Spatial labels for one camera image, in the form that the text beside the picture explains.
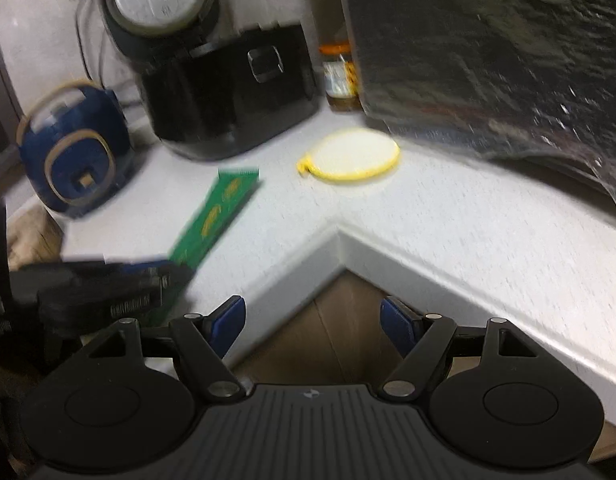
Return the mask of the green chopstick wrapper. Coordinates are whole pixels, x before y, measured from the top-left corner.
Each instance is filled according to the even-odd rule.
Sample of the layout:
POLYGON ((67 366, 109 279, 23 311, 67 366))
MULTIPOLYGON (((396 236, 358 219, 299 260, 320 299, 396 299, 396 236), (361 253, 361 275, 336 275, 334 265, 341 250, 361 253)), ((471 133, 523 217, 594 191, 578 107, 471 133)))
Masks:
POLYGON ((187 222, 167 258, 184 278, 179 283, 170 279, 161 305, 139 315, 142 325, 153 327, 166 321, 213 246, 257 190, 259 177, 259 170, 253 168, 218 171, 204 204, 187 222))

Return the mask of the black rice cooker open lid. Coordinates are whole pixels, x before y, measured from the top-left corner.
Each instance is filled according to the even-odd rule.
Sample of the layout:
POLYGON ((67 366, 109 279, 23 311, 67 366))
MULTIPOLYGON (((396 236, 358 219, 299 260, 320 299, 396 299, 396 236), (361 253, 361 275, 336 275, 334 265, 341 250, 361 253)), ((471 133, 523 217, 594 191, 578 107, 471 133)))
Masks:
POLYGON ((213 32, 220 0, 100 0, 118 52, 138 77, 155 136, 185 157, 256 148, 319 107, 299 24, 213 32))

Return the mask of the blue rice cooker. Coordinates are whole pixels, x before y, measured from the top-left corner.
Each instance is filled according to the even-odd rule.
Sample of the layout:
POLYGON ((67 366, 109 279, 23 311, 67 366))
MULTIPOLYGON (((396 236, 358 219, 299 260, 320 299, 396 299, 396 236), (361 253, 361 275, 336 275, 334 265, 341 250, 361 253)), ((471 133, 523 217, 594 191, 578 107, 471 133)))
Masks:
POLYGON ((38 199, 68 218, 103 205, 133 171, 122 106, 91 79, 69 81, 44 96, 20 118, 15 143, 38 199))

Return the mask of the glass jar orange lid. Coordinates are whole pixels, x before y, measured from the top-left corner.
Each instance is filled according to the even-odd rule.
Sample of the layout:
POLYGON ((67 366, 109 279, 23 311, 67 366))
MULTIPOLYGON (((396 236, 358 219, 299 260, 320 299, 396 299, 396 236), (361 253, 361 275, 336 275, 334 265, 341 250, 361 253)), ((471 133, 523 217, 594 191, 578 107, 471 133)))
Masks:
POLYGON ((321 44, 324 92, 334 112, 354 112, 361 108, 358 76, 349 42, 321 44))

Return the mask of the foil-covered microwave oven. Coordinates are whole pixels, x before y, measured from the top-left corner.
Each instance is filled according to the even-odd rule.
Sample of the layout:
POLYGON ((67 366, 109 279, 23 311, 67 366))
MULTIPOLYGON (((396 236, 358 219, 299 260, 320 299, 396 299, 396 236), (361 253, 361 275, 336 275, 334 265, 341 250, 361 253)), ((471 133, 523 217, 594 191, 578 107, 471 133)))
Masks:
POLYGON ((616 0, 343 0, 365 113, 483 158, 559 158, 616 204, 616 0))

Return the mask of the yellow round pot holder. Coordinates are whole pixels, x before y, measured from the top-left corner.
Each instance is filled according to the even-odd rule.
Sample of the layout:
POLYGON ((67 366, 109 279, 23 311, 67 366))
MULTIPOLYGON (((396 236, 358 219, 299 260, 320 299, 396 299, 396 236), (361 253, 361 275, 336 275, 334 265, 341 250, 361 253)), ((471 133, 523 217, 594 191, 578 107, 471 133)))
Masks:
POLYGON ((400 155, 400 146, 387 133, 355 127, 325 136, 299 159, 296 168, 302 176, 350 183, 387 174, 398 165, 400 155))

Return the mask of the round wooden chopping block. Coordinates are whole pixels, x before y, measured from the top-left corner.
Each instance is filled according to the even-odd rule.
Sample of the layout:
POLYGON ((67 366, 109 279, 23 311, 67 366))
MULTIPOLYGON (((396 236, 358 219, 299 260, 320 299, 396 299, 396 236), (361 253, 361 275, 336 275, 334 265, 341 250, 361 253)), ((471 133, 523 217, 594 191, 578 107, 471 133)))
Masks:
POLYGON ((6 222, 9 270, 60 260, 63 240, 62 228, 43 206, 17 214, 6 222))

